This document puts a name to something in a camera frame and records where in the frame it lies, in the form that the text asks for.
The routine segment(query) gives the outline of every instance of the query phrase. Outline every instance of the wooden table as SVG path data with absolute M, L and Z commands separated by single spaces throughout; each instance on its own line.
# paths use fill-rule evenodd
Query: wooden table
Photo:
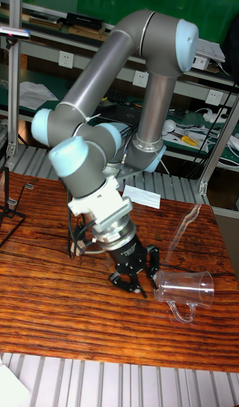
M 108 254 L 71 260 L 66 192 L 58 181 L 11 174 L 10 196 L 26 220 L 1 248 L 0 349 L 72 359 L 239 371 L 239 291 L 211 208 L 202 205 L 178 246 L 170 242 L 192 204 L 161 200 L 160 210 L 134 204 L 131 218 L 144 245 L 160 247 L 161 269 L 208 270 L 215 296 L 193 323 L 157 303 L 143 272 L 147 299 L 112 286 Z M 9 229 L 4 225 L 3 232 Z

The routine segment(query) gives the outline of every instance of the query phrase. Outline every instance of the metal rod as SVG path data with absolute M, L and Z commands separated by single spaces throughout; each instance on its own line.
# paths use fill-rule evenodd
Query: metal rod
M 134 50 L 135 45 L 129 35 L 113 32 L 59 106 L 68 104 L 86 117 L 91 116 Z
M 220 133 L 220 137 L 218 138 L 218 141 L 213 147 L 212 154 L 208 161 L 206 162 L 206 166 L 202 172 L 202 175 L 199 178 L 199 181 L 197 185 L 199 186 L 199 193 L 201 195 L 206 194 L 207 190 L 207 185 L 210 180 L 210 177 L 214 171 L 214 169 L 217 166 L 217 163 L 222 155 L 222 152 L 224 151 L 226 144 L 236 126 L 238 123 L 238 117 L 239 117 L 239 95 L 237 96 L 235 103 L 232 107 L 232 110 L 230 112 L 230 115 L 228 116 L 228 119 L 224 125 L 224 128 L 222 129 Z
M 173 95 L 176 78 L 149 74 L 138 137 L 146 143 L 155 143 L 160 137 Z
M 9 26 L 21 28 L 22 0 L 10 0 Z M 9 50 L 9 94 L 8 94 L 8 148 L 13 156 L 18 146 L 19 125 L 19 70 L 21 44 L 17 41 Z

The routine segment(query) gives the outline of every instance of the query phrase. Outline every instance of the power outlet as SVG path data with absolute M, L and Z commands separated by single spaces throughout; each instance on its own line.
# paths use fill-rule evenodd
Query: power outlet
M 219 106 L 222 96 L 223 96 L 223 93 L 221 91 L 210 90 L 210 92 L 208 93 L 208 96 L 205 100 L 205 103 Z
M 64 68 L 73 68 L 74 55 L 65 51 L 60 51 L 58 65 Z
M 149 74 L 147 72 L 140 72 L 140 71 L 136 70 L 135 75 L 133 77 L 133 85 L 145 88 L 147 85 L 148 79 L 149 79 Z

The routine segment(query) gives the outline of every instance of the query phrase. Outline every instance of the glass handle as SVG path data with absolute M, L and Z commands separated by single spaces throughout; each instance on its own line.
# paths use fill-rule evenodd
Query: glass handle
M 167 301 L 169 304 L 169 307 L 171 308 L 171 311 L 175 318 L 180 321 L 181 323 L 192 323 L 193 319 L 195 318 L 196 314 L 196 305 L 193 303 L 187 304 L 190 308 L 190 315 L 189 317 L 183 317 L 180 313 L 179 310 L 176 307 L 176 304 L 174 301 Z

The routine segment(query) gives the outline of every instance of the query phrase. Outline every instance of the clear glass mug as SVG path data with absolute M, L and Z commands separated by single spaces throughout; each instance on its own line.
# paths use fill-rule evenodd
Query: clear glass mug
M 214 284 L 209 272 L 174 273 L 159 271 L 156 274 L 155 299 L 167 302 L 175 318 L 181 323 L 191 323 L 196 307 L 210 308 L 214 297 Z M 189 316 L 183 317 L 176 303 L 187 304 Z

